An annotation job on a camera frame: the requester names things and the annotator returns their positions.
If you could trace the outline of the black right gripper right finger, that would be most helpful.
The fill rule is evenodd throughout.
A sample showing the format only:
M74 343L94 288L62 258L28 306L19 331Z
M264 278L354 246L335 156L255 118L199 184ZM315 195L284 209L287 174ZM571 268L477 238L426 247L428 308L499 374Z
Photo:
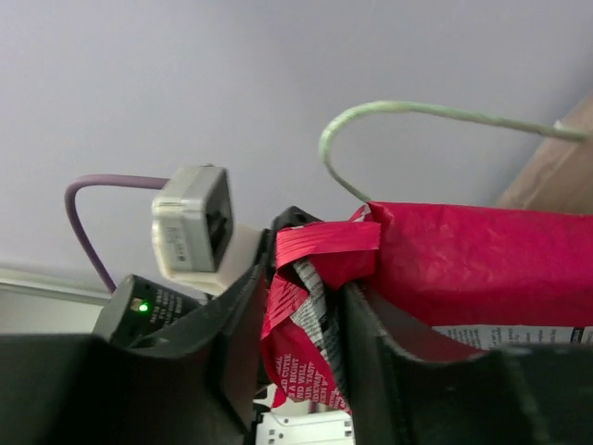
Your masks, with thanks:
M592 349L474 349L369 289L340 292L344 394L358 444L588 444Z

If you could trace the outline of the pink chip bag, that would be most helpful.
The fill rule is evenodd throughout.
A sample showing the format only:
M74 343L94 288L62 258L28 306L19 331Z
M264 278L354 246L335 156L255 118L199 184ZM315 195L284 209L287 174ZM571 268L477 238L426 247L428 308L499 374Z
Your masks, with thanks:
M351 281L480 350L592 340L588 215L371 202L279 231L275 259L260 346L276 405L347 409L329 312Z

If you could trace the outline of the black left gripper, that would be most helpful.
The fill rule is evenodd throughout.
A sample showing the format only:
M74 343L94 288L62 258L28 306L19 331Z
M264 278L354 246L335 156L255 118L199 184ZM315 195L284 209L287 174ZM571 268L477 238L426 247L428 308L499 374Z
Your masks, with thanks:
M273 278L276 270L275 251L277 233L285 228L295 228L320 221L321 219L297 206L287 208L272 221L270 228L265 230L265 243L263 244L263 252L267 255L266 276L268 278Z

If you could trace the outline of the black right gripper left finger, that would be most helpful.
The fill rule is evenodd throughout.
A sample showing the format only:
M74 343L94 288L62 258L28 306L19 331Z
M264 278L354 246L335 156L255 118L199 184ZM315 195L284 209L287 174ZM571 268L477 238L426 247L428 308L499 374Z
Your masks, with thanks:
M5 444L240 444L253 423L265 269L123 348L93 334L1 338Z

